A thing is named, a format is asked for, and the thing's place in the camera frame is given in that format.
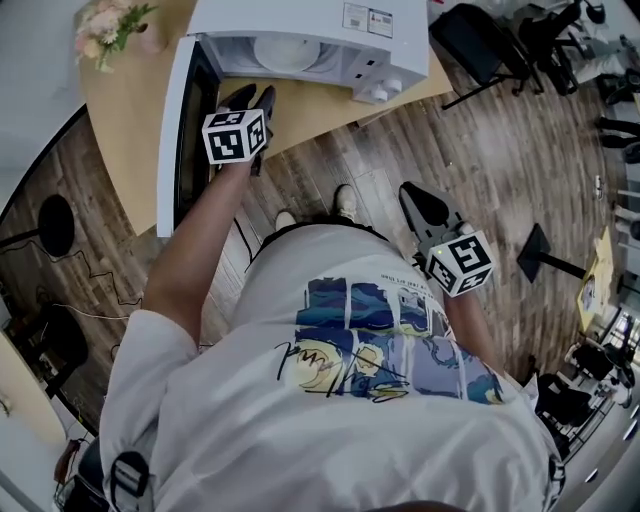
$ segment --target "white microwave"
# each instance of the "white microwave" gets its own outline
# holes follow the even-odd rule
[[[200,128],[224,76],[321,82],[384,103],[428,69],[425,0],[198,0],[165,99],[158,236],[173,233],[208,182]]]

